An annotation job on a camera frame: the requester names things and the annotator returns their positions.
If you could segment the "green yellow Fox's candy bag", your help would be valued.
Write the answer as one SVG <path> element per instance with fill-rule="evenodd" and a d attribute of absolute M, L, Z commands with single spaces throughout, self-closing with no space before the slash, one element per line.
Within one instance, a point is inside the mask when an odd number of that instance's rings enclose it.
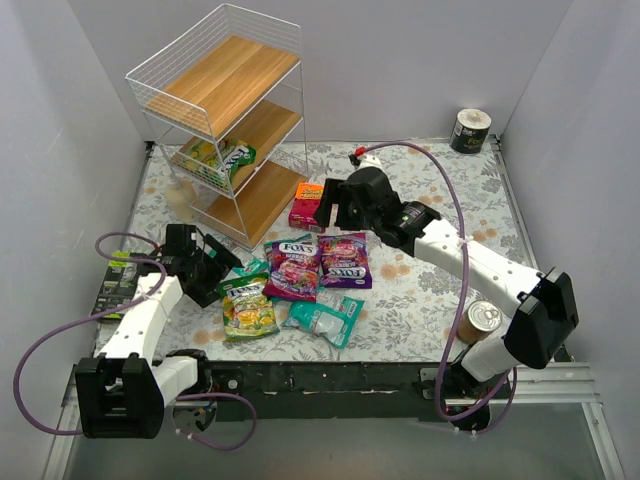
<path fill-rule="evenodd" d="M 223 138 L 218 144 L 193 137 L 171 161 L 198 180 L 227 190 L 241 166 L 251 165 L 256 150 L 243 140 Z"/>
<path fill-rule="evenodd" d="M 279 332 L 272 300 L 263 293 L 267 273 L 221 282 L 223 323 L 228 342 L 253 340 Z"/>

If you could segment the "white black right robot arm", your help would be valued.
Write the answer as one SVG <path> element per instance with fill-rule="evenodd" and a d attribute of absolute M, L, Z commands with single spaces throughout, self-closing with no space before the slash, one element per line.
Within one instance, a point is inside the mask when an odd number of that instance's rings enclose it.
<path fill-rule="evenodd" d="M 419 201 L 403 201 L 386 174 L 366 166 L 328 179 L 315 220 L 342 230 L 370 230 L 387 246 L 442 268 L 509 318 L 506 333 L 476 342 L 446 367 L 448 388 L 469 393 L 518 365 L 541 370 L 579 323 L 570 277 L 517 264 L 475 240 Z"/>

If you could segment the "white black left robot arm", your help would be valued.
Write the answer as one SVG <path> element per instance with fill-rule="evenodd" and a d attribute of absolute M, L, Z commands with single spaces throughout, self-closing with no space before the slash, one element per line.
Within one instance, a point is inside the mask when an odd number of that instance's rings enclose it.
<path fill-rule="evenodd" d="M 130 305 L 104 347 L 75 369 L 82 431 L 87 438 L 155 437 L 166 407 L 181 395 L 205 394 L 213 380 L 206 354 L 176 350 L 159 365 L 153 357 L 170 313 L 183 297 L 207 307 L 218 285 L 241 260 L 196 226 L 170 224 L 165 241 L 136 266 Z"/>

